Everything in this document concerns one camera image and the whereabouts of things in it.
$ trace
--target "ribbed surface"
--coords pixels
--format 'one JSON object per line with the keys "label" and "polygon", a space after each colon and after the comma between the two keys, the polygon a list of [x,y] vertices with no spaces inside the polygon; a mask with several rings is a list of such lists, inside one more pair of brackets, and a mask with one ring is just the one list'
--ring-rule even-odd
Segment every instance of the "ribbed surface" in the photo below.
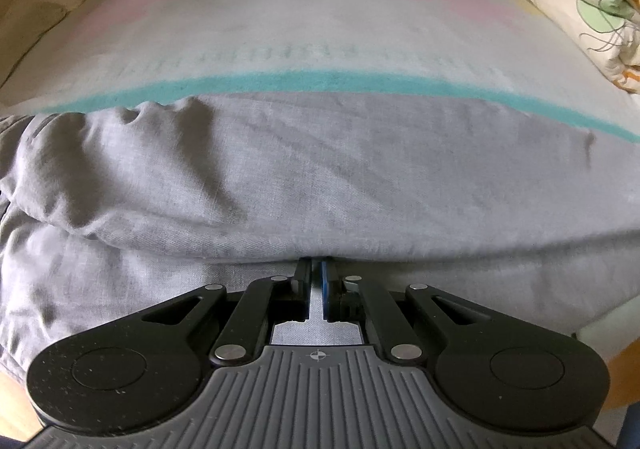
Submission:
{"label": "ribbed surface", "polygon": [[517,437],[474,425],[424,374],[381,362],[370,347],[266,347],[260,360],[214,373],[171,421],[124,437],[42,432],[28,449],[600,449],[584,428]]}

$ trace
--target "gray fabric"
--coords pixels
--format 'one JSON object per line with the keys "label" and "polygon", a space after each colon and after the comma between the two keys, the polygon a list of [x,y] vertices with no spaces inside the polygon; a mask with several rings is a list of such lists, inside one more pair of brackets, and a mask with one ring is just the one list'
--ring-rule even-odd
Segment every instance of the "gray fabric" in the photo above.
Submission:
{"label": "gray fabric", "polygon": [[7,118],[0,361],[21,379],[60,337],[291,273],[265,262],[300,255],[568,333],[640,293],[638,159],[607,134],[452,98],[238,94]]}

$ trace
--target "bed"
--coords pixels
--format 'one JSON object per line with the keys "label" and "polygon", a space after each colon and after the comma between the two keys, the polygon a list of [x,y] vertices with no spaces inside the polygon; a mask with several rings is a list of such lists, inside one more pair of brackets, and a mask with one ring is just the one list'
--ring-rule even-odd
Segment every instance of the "bed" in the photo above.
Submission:
{"label": "bed", "polygon": [[301,255],[611,360],[638,337],[602,345],[640,295],[637,96],[526,0],[45,1],[0,87],[15,381],[62,337]]}

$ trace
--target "blue fabric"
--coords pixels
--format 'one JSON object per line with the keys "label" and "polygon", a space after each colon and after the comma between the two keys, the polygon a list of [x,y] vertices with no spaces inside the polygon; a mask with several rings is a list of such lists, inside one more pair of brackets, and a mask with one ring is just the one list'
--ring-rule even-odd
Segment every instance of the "blue fabric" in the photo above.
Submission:
{"label": "blue fabric", "polygon": [[18,449],[19,447],[22,447],[22,442],[0,436],[0,449]]}
{"label": "blue fabric", "polygon": [[626,410],[625,422],[618,437],[618,449],[640,449],[640,402]]}

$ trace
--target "teal stripe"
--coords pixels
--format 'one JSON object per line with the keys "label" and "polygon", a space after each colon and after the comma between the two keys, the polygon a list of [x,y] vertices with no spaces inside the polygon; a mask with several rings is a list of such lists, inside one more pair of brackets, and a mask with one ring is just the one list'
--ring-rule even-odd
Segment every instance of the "teal stripe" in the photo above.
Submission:
{"label": "teal stripe", "polygon": [[70,104],[47,108],[47,111],[86,113],[113,106],[130,108],[144,101],[168,104],[195,94],[240,92],[372,92],[484,99],[570,126],[591,128],[630,142],[640,142],[640,136],[620,126],[535,97],[455,84],[444,79],[382,73],[287,71],[163,81],[130,90],[85,97]]}

